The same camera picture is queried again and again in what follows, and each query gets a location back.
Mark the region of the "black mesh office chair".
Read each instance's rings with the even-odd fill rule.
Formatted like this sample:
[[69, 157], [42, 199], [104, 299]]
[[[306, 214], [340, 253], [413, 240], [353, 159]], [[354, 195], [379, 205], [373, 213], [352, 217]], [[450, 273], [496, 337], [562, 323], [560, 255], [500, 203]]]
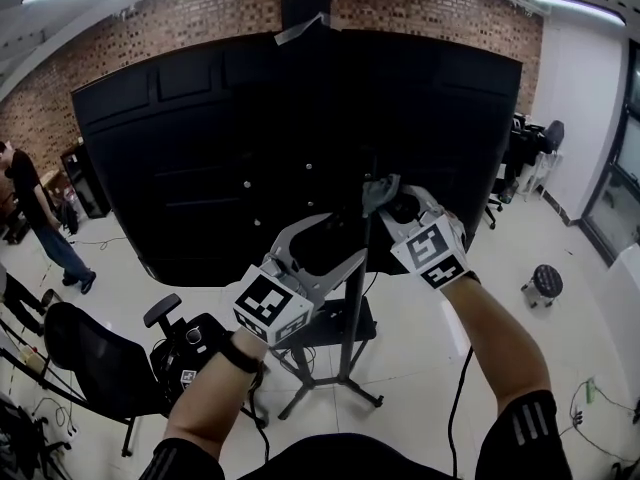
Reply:
[[[159, 325], [180, 302], [175, 294], [162, 299], [145, 315], [145, 325]], [[75, 374], [90, 410], [103, 416], [129, 420], [159, 414], [169, 418], [181, 397], [175, 403], [166, 398], [153, 373], [151, 353], [70, 303], [49, 308], [44, 338], [53, 363]]]

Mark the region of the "black metal rail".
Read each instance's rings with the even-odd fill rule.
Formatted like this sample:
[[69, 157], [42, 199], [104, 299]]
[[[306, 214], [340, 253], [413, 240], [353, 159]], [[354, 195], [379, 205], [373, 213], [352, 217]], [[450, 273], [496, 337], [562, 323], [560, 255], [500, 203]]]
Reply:
[[87, 400], [62, 378], [53, 362], [36, 346], [29, 344], [0, 319], [0, 358], [26, 375], [42, 389], [50, 391], [72, 404], [88, 408]]

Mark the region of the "black backpack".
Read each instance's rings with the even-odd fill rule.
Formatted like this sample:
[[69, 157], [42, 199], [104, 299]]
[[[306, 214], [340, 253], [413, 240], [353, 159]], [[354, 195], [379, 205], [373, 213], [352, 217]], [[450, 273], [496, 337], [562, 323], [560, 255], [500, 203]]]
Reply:
[[73, 205], [63, 200], [58, 208], [58, 219], [63, 228], [65, 228], [71, 235], [75, 235], [79, 230], [78, 215]]

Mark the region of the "cardboard box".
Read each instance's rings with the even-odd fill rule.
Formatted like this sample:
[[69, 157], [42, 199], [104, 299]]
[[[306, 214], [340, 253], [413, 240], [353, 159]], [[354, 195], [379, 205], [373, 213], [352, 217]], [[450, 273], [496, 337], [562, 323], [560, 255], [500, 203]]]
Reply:
[[40, 182], [44, 189], [51, 195], [62, 197], [69, 180], [64, 172], [60, 169], [52, 169], [40, 177]]

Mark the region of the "person's black shirt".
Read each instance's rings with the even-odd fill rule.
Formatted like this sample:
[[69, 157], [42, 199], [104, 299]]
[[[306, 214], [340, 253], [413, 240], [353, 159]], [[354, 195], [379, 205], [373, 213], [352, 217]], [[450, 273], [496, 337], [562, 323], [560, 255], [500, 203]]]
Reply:
[[[498, 416], [481, 446], [474, 480], [573, 480], [550, 391], [523, 395]], [[219, 462], [188, 441], [162, 441], [139, 480], [225, 480]], [[356, 434], [302, 439], [238, 480], [458, 480], [389, 445]]]

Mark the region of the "white rack with dark jackets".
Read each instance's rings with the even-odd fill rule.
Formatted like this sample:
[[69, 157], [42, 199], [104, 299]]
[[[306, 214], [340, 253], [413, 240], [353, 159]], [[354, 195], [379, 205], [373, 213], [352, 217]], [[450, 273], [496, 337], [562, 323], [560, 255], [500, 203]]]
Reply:
[[552, 121], [547, 127], [527, 123], [522, 138], [522, 167], [518, 193], [527, 200], [536, 190], [546, 191], [546, 184], [563, 158], [564, 123]]

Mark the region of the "person's right forearm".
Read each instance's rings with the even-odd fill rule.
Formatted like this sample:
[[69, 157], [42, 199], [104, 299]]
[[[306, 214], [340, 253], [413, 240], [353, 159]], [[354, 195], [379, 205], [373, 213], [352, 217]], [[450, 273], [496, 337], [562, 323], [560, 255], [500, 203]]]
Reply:
[[470, 340], [499, 412], [524, 395], [551, 389], [548, 367], [535, 340], [477, 280], [462, 276], [442, 293]]

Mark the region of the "dark office chair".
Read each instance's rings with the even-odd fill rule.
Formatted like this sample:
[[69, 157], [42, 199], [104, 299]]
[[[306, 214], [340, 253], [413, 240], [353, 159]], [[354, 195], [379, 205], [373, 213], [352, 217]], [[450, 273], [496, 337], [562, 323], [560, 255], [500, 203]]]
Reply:
[[516, 175], [514, 169], [512, 149], [516, 145], [516, 140], [521, 137], [523, 115], [515, 113], [507, 146], [501, 160], [494, 185], [485, 206], [485, 214], [489, 219], [489, 228], [496, 228], [496, 218], [493, 210], [502, 212], [506, 204], [510, 204], [516, 191]]

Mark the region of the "black wristband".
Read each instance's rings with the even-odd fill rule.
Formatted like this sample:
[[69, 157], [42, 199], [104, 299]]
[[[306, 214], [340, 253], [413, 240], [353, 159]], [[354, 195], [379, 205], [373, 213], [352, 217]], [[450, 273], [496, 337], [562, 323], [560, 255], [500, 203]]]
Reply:
[[219, 352], [238, 369], [257, 374], [261, 369], [268, 346], [244, 328], [228, 331]]

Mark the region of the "large black television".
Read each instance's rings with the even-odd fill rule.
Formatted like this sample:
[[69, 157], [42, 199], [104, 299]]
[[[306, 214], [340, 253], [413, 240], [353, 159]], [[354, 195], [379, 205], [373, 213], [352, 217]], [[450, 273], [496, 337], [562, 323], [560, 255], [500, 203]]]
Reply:
[[361, 216], [396, 174], [473, 234], [505, 151], [518, 61], [397, 33], [311, 25], [154, 57], [72, 96], [91, 163], [140, 262], [224, 287], [307, 216]]

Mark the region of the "spare hand-held gripper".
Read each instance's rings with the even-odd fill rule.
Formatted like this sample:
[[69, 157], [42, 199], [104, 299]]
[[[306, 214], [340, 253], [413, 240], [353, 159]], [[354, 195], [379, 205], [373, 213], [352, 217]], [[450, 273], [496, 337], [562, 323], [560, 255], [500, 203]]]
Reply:
[[166, 398], [175, 403], [231, 332], [210, 314], [173, 324], [164, 316], [159, 325], [165, 340], [151, 352], [151, 366]]

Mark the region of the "black swivel chair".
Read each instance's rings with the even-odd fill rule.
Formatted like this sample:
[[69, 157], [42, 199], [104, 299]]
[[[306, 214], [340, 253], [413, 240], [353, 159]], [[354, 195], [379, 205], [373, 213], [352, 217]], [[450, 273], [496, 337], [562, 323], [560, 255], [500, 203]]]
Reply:
[[32, 419], [22, 407], [0, 392], [0, 480], [71, 480], [55, 460], [66, 441], [49, 442], [45, 436], [48, 420]]

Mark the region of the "dark glass door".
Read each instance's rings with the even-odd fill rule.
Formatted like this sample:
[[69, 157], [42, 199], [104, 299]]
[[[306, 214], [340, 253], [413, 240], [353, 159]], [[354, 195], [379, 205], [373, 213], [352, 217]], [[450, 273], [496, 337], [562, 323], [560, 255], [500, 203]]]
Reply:
[[629, 42], [614, 140], [579, 227], [608, 265], [640, 246], [640, 42]]

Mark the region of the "person's left forearm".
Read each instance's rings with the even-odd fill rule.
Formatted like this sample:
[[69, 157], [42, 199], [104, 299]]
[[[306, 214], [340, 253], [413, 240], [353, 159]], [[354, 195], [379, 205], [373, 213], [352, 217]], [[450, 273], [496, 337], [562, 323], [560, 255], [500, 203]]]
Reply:
[[189, 441], [219, 458], [253, 379], [222, 353], [215, 354], [174, 405], [164, 437]]

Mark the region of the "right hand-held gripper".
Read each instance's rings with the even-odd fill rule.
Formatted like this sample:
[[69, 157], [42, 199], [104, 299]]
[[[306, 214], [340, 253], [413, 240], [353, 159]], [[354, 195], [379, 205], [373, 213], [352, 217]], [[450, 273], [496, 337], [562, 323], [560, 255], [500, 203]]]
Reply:
[[402, 184], [400, 192], [416, 200], [418, 223], [411, 218], [398, 222], [387, 210], [379, 210], [380, 218], [392, 240], [391, 253], [410, 273], [421, 278], [433, 290], [441, 290], [470, 272], [463, 239], [462, 223], [424, 187]]

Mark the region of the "grey tape strip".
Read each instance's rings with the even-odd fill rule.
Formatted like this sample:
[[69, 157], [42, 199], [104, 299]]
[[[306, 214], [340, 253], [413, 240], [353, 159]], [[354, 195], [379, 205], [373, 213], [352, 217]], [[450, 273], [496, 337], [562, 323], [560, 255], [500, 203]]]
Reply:
[[294, 25], [292, 27], [283, 30], [282, 32], [276, 34], [274, 36], [274, 40], [278, 46], [282, 46], [288, 42], [291, 42], [301, 35], [303, 35], [312, 25], [319, 23], [322, 26], [330, 27], [331, 26], [331, 18], [330, 15], [324, 12], [319, 12], [316, 16], [302, 22], [300, 24]]

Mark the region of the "black cabinet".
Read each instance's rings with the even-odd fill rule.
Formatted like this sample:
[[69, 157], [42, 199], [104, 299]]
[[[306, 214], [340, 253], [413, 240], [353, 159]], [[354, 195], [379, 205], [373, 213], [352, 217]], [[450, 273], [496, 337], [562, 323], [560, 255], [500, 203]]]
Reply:
[[100, 184], [84, 143], [78, 143], [61, 155], [62, 165], [89, 219], [106, 217], [111, 206]]

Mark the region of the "grey cloth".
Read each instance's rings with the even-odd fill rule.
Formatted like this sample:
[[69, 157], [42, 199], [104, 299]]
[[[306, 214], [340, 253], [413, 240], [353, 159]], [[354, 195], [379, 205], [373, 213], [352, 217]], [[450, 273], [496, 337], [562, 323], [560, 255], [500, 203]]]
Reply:
[[381, 179], [366, 181], [362, 189], [362, 216], [366, 218], [391, 202], [398, 193], [400, 181], [399, 174], [389, 174]]

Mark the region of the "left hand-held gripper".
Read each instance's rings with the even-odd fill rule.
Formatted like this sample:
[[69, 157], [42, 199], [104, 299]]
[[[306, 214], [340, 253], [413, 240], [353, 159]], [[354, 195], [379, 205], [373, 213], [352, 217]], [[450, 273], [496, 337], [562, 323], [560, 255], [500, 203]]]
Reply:
[[323, 275], [309, 273], [291, 254], [295, 236], [327, 220], [331, 213], [308, 216], [285, 227], [260, 266], [250, 266], [240, 281], [233, 312], [240, 326], [274, 347], [306, 327], [326, 296], [364, 262], [363, 248]]

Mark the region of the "round black stool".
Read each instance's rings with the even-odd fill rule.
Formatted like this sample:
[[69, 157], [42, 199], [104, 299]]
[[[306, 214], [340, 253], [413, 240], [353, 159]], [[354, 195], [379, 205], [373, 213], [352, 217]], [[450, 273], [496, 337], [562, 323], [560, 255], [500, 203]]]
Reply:
[[541, 264], [534, 269], [531, 278], [521, 287], [530, 308], [539, 305], [550, 307], [560, 296], [564, 283], [560, 273], [551, 265]]

